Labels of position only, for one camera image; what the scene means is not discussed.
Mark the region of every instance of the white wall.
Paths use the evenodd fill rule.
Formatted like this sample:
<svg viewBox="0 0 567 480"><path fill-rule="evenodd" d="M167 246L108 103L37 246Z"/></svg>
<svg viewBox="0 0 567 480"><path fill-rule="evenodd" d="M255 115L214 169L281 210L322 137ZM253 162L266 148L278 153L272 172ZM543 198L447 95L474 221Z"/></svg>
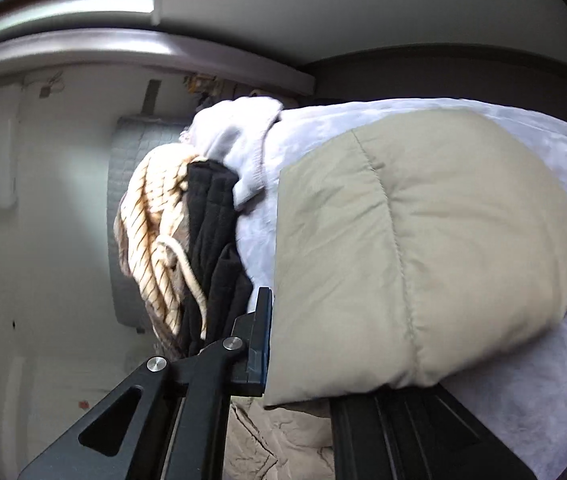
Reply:
<svg viewBox="0 0 567 480"><path fill-rule="evenodd" d="M182 75L128 66L67 67L63 90L39 98L55 72L26 77L18 204L0 212L0 477L9 480L82 415L79 401L93 405L151 348L112 305L110 137L120 116L140 111L150 78L163 81L157 114L188 118L196 105Z"/></svg>
<svg viewBox="0 0 567 480"><path fill-rule="evenodd" d="M156 0L177 33L297 64L419 43L474 43L567 62L562 0Z"/></svg>

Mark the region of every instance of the white box on wall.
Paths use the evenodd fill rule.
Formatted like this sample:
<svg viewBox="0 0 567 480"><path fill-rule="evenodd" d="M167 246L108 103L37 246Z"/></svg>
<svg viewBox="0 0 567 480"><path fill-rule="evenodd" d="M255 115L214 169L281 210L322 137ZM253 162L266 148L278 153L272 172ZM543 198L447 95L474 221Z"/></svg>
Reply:
<svg viewBox="0 0 567 480"><path fill-rule="evenodd" d="M16 203L16 152L14 142L19 127L19 103L23 87L0 87L0 209Z"/></svg>

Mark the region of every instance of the folded beige fabric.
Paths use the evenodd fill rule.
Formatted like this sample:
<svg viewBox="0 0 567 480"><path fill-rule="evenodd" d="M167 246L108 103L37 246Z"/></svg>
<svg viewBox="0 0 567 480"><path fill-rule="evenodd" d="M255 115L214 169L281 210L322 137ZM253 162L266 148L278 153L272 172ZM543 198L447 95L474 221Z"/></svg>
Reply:
<svg viewBox="0 0 567 480"><path fill-rule="evenodd" d="M166 342L179 332L182 276L206 319L206 299L192 273L185 249L174 238L185 218L183 193L187 165L198 156L192 145L173 143L152 150L137 166L114 222L122 272L138 283L157 337ZM183 227L178 238L183 241ZM178 266L179 276L174 275ZM205 335L205 322L202 337Z"/></svg>
<svg viewBox="0 0 567 480"><path fill-rule="evenodd" d="M567 194L482 116L346 132L278 200L268 405L430 386L567 313Z"/></svg>
<svg viewBox="0 0 567 480"><path fill-rule="evenodd" d="M224 469L233 480L333 480L327 402L265 410L262 399L233 397Z"/></svg>

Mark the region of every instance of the beige pillow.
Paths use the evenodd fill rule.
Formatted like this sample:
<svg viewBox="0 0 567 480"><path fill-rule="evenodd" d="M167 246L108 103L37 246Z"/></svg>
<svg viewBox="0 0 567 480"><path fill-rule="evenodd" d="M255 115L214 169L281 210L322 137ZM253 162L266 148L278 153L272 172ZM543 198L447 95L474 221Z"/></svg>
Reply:
<svg viewBox="0 0 567 480"><path fill-rule="evenodd" d="M567 313L567 194L492 121L426 110L279 183L268 405L430 386Z"/></svg>

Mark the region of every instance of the white blanket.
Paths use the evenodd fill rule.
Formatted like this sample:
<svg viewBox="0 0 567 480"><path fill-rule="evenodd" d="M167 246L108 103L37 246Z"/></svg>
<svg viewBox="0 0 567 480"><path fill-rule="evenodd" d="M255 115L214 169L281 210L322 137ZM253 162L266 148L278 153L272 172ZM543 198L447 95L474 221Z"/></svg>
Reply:
<svg viewBox="0 0 567 480"><path fill-rule="evenodd" d="M239 174L234 198L244 214L237 224L237 246L255 291L273 286L281 168L351 128L425 108L469 108L492 119L537 153L567 190L567 123L537 112L446 98L348 103L277 114L281 105L269 98L220 103L197 115L188 136L203 155ZM444 384L539 480L554 480L565 469L567 318L559 329L513 354Z"/></svg>

